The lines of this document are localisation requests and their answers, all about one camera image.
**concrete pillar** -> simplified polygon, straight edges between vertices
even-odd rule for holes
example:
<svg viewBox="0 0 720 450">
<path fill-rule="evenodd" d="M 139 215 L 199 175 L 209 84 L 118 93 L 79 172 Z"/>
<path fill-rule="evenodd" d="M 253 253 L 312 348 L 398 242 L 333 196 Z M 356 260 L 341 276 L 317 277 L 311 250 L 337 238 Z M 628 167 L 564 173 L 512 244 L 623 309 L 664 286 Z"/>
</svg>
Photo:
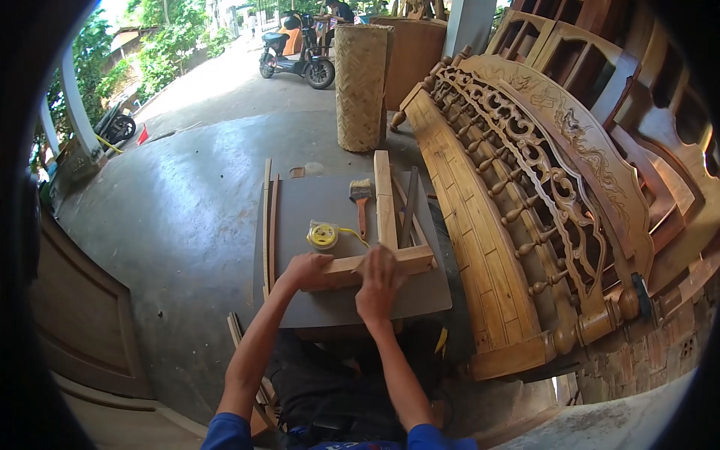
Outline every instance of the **concrete pillar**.
<svg viewBox="0 0 720 450">
<path fill-rule="evenodd" d="M 485 52 L 497 0 L 453 0 L 445 37 L 445 56 L 455 56 L 465 45 L 472 54 Z"/>
<path fill-rule="evenodd" d="M 65 51 L 62 62 L 60 63 L 60 85 L 63 88 L 68 118 L 70 119 L 70 124 L 73 126 L 75 136 L 78 137 L 83 152 L 85 152 L 92 163 L 96 163 L 102 156 L 100 143 L 95 137 L 90 119 L 88 119 L 87 112 L 85 112 L 85 106 L 80 96 L 75 72 L 73 47 L 71 45 Z"/>
<path fill-rule="evenodd" d="M 40 102 L 40 124 L 42 125 L 42 131 L 45 132 L 45 136 L 48 139 L 48 145 L 53 151 L 53 156 L 57 157 L 58 154 L 60 154 L 60 143 L 58 142 L 58 133 L 55 131 L 53 118 L 50 116 L 50 107 L 48 106 L 48 98 L 46 96 L 44 96 Z"/>
</svg>

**paint brush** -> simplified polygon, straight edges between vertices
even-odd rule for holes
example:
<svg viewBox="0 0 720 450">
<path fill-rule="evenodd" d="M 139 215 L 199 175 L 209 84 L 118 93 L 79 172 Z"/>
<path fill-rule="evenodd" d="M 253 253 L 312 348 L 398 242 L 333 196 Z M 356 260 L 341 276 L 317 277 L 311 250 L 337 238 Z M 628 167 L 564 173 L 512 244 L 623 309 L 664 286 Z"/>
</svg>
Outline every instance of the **paint brush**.
<svg viewBox="0 0 720 450">
<path fill-rule="evenodd" d="M 371 195 L 372 184 L 369 178 L 350 181 L 350 200 L 358 205 L 358 232 L 362 240 L 365 240 L 365 233 L 367 231 L 365 225 L 365 204 Z"/>
</svg>

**yellow tape measure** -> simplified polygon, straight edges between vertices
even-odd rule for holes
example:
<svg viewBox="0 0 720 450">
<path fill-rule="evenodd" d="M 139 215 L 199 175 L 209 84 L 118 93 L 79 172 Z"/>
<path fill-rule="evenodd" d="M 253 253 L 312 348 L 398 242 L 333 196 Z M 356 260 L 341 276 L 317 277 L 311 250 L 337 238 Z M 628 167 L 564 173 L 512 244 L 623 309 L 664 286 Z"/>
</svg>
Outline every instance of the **yellow tape measure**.
<svg viewBox="0 0 720 450">
<path fill-rule="evenodd" d="M 368 243 L 362 240 L 358 233 L 355 233 L 355 230 L 351 228 L 340 228 L 334 223 L 315 222 L 314 220 L 310 221 L 310 230 L 307 232 L 305 239 L 318 250 L 329 250 L 338 243 L 338 238 L 340 237 L 338 232 L 340 231 L 353 233 L 366 247 L 370 247 Z"/>
</svg>

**electric scooter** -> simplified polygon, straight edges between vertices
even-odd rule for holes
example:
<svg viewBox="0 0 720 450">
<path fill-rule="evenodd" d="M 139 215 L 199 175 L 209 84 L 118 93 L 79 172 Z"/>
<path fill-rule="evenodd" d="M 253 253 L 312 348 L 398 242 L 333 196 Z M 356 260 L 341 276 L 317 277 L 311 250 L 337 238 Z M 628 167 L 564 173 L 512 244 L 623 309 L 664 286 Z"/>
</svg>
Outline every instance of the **electric scooter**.
<svg viewBox="0 0 720 450">
<path fill-rule="evenodd" d="M 324 89 L 330 86 L 335 79 L 335 66 L 326 56 L 316 55 L 318 46 L 318 35 L 312 26 L 315 20 L 310 14 L 299 11 L 286 11 L 283 14 L 290 14 L 285 20 L 285 28 L 294 30 L 298 27 L 302 33 L 302 49 L 299 60 L 291 60 L 282 55 L 285 44 L 290 38 L 284 33 L 265 33 L 262 36 L 265 42 L 265 51 L 260 57 L 260 75 L 263 78 L 270 78 L 275 73 L 294 73 L 299 75 L 314 89 Z M 272 48 L 275 56 L 269 51 Z"/>
</svg>

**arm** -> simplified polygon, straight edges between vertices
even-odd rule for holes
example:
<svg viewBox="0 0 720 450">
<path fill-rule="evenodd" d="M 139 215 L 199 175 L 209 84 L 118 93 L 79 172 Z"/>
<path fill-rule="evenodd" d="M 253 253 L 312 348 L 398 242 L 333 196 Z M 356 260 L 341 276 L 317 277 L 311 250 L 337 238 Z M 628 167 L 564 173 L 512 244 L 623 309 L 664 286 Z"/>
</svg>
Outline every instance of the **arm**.
<svg viewBox="0 0 720 450">
<path fill-rule="evenodd" d="M 312 289 L 316 284 L 323 284 L 322 268 L 332 260 L 332 255 L 306 253 L 290 261 L 230 360 L 225 373 L 225 390 L 216 413 L 234 413 L 250 422 L 255 394 L 268 366 L 287 305 L 298 289 Z"/>
<path fill-rule="evenodd" d="M 397 262 L 385 247 L 374 247 L 365 256 L 362 288 L 355 296 L 358 314 L 377 344 L 385 384 L 392 406 L 406 431 L 432 423 L 430 402 L 402 354 L 390 322 L 395 292 L 402 284 Z"/>
</svg>

